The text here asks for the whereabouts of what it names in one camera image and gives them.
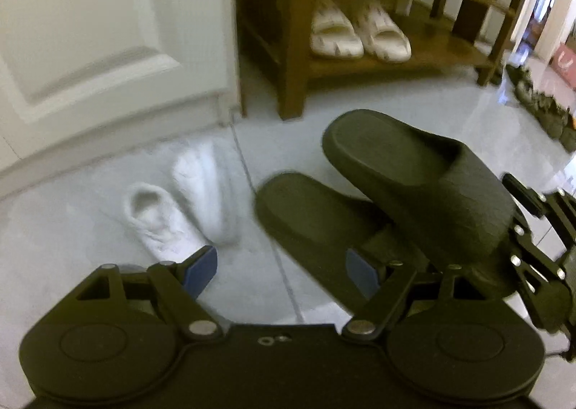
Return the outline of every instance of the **red shopping bag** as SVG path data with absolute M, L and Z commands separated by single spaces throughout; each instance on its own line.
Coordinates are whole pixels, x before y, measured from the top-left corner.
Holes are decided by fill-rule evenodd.
M 552 58 L 552 68 L 572 89 L 576 88 L 576 53 L 572 49 L 561 44 Z

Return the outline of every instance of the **shoe rack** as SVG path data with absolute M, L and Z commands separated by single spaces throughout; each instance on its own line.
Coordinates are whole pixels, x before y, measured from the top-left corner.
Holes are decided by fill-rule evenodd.
M 498 0 L 463 0 L 452 30 L 440 25 L 446 0 L 434 0 L 426 21 L 391 14 L 410 39 L 412 56 L 387 63 L 365 55 L 357 60 L 320 58 L 310 52 L 309 35 L 316 0 L 237 0 L 241 48 L 261 64 L 278 87 L 282 119 L 303 113 L 308 83 L 337 76 L 393 72 L 401 69 L 473 65 L 481 68 L 477 83 L 486 86 L 502 58 L 523 0 L 510 6 Z M 488 56 L 474 46 L 490 7 L 505 15 Z

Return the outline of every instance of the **black slide sandal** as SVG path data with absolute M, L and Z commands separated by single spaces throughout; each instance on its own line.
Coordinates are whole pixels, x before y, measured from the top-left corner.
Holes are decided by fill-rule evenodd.
M 424 270 L 427 260 L 398 239 L 389 218 L 369 201 L 342 195 L 301 173 L 282 173 L 264 183 L 256 215 L 272 236 L 349 311 L 366 299 L 346 270 L 346 252 L 357 247 L 380 264 L 400 259 Z
M 516 204 L 465 144 L 361 109 L 330 124 L 323 149 L 440 271 L 461 265 L 488 297 L 514 291 L 502 251 Z

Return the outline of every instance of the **metal screw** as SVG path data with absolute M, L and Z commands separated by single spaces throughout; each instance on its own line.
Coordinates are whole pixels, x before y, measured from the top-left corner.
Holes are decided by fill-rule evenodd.
M 196 336 L 210 336 L 217 332 L 218 325 L 210 320 L 197 320 L 188 325 L 188 330 Z
M 376 331 L 376 325 L 368 320 L 352 320 L 346 325 L 346 329 L 352 334 L 372 334 Z
M 263 336 L 258 338 L 258 344 L 262 346 L 273 346 L 274 342 L 274 338 L 270 336 Z
M 288 334 L 280 334 L 280 336 L 276 336 L 275 339 L 278 342 L 290 342 L 292 340 Z

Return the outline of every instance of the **white sneaker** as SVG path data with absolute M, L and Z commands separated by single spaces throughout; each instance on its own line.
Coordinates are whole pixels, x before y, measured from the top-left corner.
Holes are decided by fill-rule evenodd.
M 205 140 L 181 154 L 172 170 L 197 225 L 216 246 L 238 239 L 238 209 L 230 164 L 234 156 L 225 142 Z
M 137 183 L 124 202 L 128 221 L 158 261 L 180 263 L 206 245 L 202 234 L 163 188 Z

